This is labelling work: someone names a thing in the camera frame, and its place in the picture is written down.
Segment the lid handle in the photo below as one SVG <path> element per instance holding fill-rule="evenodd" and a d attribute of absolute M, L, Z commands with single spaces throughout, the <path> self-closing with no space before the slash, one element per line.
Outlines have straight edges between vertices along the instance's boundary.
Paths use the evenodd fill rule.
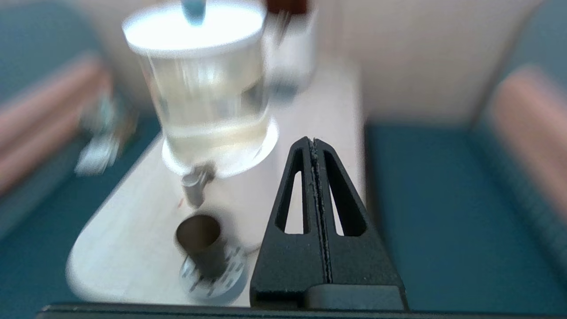
<path fill-rule="evenodd" d="M 203 23 L 206 0 L 181 0 L 181 5 L 183 14 L 190 24 L 199 26 Z"/>

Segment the wooden tabletop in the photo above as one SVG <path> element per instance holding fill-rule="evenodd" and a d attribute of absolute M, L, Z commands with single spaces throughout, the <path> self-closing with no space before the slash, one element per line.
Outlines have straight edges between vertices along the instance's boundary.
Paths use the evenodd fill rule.
<path fill-rule="evenodd" d="M 280 129 L 272 159 L 275 185 L 291 145 L 308 136 L 335 148 L 363 198 L 363 117 L 355 64 L 321 58 L 310 87 L 292 105 L 271 108 Z M 172 182 L 162 161 L 162 145 L 163 137 L 158 136 L 77 238 L 67 261 L 67 281 L 79 297 L 112 303 L 200 304 L 182 290 L 179 270 L 185 256 L 174 239 L 177 226 L 194 210 L 180 204 L 179 185 Z M 259 201 L 270 209 L 274 197 Z M 258 213 L 259 220 L 267 220 L 269 209 Z M 295 187 L 287 222 L 292 233 L 301 231 L 301 213 L 294 213 L 300 211 L 301 191 Z M 259 241 L 264 230 L 265 226 L 256 226 L 238 236 L 250 237 L 241 238 L 244 242 Z M 256 256 L 251 255 L 247 286 L 231 306 L 249 306 L 249 278 L 255 262 Z"/>

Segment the glass beverage dispenser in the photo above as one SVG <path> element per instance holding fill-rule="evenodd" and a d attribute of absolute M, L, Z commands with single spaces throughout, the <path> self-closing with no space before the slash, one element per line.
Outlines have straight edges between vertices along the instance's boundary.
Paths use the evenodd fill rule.
<path fill-rule="evenodd" d="M 270 123 L 264 19 L 261 6 L 184 0 L 146 9 L 124 23 L 166 137 L 164 157 L 172 158 L 176 172 L 206 165 L 230 176 L 260 151 Z"/>

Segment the cushioned seat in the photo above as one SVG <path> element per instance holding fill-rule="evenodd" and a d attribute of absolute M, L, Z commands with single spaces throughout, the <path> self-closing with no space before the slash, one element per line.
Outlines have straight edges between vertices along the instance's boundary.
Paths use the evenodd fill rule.
<path fill-rule="evenodd" d="M 567 293 L 466 131 L 369 133 L 382 228 L 412 310 L 567 314 Z"/>
<path fill-rule="evenodd" d="M 0 241 L 0 318 L 33 318 L 48 304 L 79 302 L 65 278 L 67 258 L 92 214 L 159 132 L 143 121 L 138 137 L 100 176 L 71 177 Z"/>

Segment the metal tap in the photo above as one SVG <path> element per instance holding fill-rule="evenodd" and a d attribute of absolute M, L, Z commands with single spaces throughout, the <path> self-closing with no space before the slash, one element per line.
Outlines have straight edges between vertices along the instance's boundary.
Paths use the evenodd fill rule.
<path fill-rule="evenodd" d="M 196 167 L 190 174 L 183 176 L 181 186 L 187 204 L 199 208 L 205 201 L 205 186 L 214 179 L 215 169 L 211 164 Z"/>

